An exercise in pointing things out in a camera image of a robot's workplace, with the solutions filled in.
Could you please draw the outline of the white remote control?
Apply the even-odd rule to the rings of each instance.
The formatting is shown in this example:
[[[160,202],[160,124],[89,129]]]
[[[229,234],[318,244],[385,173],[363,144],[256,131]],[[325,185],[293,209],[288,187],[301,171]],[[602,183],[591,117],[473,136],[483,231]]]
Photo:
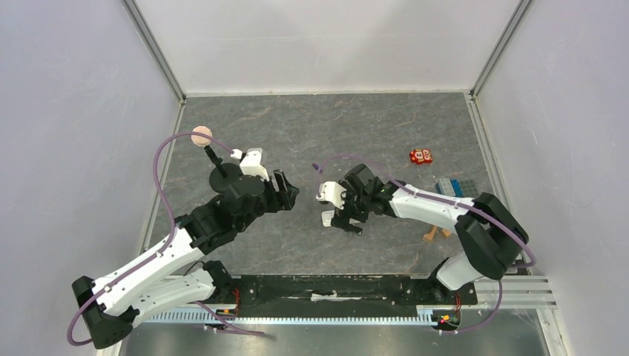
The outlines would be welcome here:
[[[332,219],[335,217],[335,211],[323,211],[321,213],[321,220],[324,227],[332,227]]]

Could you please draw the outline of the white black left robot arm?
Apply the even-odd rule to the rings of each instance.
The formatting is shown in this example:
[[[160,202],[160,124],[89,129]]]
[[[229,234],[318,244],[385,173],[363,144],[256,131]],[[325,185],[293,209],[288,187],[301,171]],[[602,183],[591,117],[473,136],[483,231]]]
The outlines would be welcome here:
[[[220,261],[166,281],[172,272],[232,242],[264,214],[293,209],[299,189],[275,170],[271,179],[239,174],[204,205],[174,218],[174,231],[153,248],[104,277],[82,276],[72,289],[89,343],[106,349],[135,327],[182,304],[234,296],[234,281]]]

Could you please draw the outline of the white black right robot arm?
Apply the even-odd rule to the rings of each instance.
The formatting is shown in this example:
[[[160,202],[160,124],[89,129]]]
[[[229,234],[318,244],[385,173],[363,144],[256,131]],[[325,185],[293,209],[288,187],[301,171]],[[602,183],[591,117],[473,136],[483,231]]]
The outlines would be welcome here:
[[[334,206],[330,226],[361,234],[356,222],[370,214],[417,220],[452,232],[463,248],[445,259],[428,283],[430,297],[446,303],[465,284],[482,277],[500,280],[529,237],[510,211],[494,195],[452,197],[421,190],[391,179],[383,182],[364,164],[355,166],[338,182],[320,184],[317,200]]]

